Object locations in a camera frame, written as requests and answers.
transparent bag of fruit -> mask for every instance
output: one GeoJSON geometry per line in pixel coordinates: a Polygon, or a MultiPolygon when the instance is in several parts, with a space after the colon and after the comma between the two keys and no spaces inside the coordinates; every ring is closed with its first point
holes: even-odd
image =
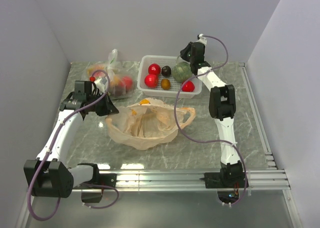
{"type": "MultiPolygon", "coordinates": [[[[147,98],[117,109],[119,114],[109,115],[105,119],[107,132],[116,143],[143,151],[160,143],[171,142],[178,135],[174,107],[162,100],[147,98]]],[[[194,120],[196,110],[182,107],[176,109],[176,114],[183,129],[194,120]]]]}
{"type": "MultiPolygon", "coordinates": [[[[89,65],[82,76],[84,80],[88,80],[94,71],[106,71],[110,78],[108,93],[113,100],[131,97],[135,86],[133,77],[122,67],[121,62],[117,61],[117,57],[118,50],[114,49],[109,53],[107,62],[97,62],[89,65]]],[[[103,72],[94,74],[96,79],[104,76],[103,72]]]]}

green melon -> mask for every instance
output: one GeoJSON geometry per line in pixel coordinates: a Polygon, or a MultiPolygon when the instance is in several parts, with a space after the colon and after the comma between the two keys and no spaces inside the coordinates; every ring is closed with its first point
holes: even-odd
{"type": "Polygon", "coordinates": [[[192,76],[190,65],[187,62],[176,64],[171,70],[171,75],[177,82],[185,82],[192,76]]]}

gray marble tabletop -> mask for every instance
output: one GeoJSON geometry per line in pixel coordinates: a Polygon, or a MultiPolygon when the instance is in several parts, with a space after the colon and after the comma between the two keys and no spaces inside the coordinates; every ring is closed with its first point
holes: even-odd
{"type": "MultiPolygon", "coordinates": [[[[86,67],[95,62],[73,62],[66,81],[61,101],[74,90],[76,80],[81,80],[86,67]]],[[[135,79],[138,76],[139,62],[123,62],[123,67],[135,79]]],[[[228,63],[216,71],[226,83],[233,84],[236,93],[236,113],[234,132],[237,147],[249,169],[265,169],[268,167],[263,145],[250,105],[242,70],[237,62],[228,63]]],[[[196,117],[185,132],[199,140],[218,139],[218,129],[210,117],[210,93],[203,86],[202,92],[192,99],[180,99],[179,107],[193,107],[196,117]]],[[[133,96],[114,100],[116,107],[126,107],[146,98],[135,86],[133,96]]],[[[174,98],[156,97],[169,105],[174,98]]],[[[101,169],[205,169],[219,168],[221,148],[219,143],[200,144],[190,141],[182,134],[169,143],[159,144],[148,150],[137,150],[131,146],[115,143],[107,133],[105,117],[95,113],[87,115],[83,124],[75,134],[74,141],[68,151],[67,166],[75,167],[79,163],[96,163],[101,169]]]]}

plastic basket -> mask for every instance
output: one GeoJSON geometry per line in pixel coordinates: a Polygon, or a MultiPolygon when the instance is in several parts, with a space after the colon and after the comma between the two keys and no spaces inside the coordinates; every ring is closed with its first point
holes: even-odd
{"type": "MultiPolygon", "coordinates": [[[[145,84],[145,77],[148,75],[148,68],[151,64],[156,63],[161,68],[164,66],[169,66],[173,68],[177,63],[176,56],[161,56],[161,55],[146,55],[142,58],[139,72],[138,72],[138,79],[137,79],[137,87],[139,90],[143,92],[146,96],[151,97],[172,97],[175,98],[177,96],[178,90],[181,87],[181,83],[177,82],[172,76],[164,77],[162,74],[158,76],[159,83],[156,88],[150,88],[145,84]],[[169,90],[164,90],[161,88],[161,80],[168,79],[171,83],[171,87],[169,90]]],[[[179,94],[179,98],[186,98],[190,99],[195,95],[200,94],[202,90],[202,82],[197,78],[192,80],[192,83],[195,86],[193,92],[183,92],[181,91],[179,94]]]]}

wall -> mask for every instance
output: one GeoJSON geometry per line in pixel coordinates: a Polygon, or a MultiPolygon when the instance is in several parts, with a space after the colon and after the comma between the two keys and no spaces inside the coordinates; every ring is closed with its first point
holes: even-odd
{"type": "MultiPolygon", "coordinates": [[[[36,0],[70,61],[176,56],[199,33],[217,36],[231,61],[247,61],[279,0],[36,0]]],[[[225,60],[217,42],[208,60],[225,60]]]]}
{"type": "Polygon", "coordinates": [[[304,227],[319,227],[320,3],[281,0],[248,61],[268,140],[304,227]]]}
{"type": "Polygon", "coordinates": [[[51,133],[69,69],[35,0],[0,0],[1,227],[17,221],[27,182],[23,166],[51,133]]]}

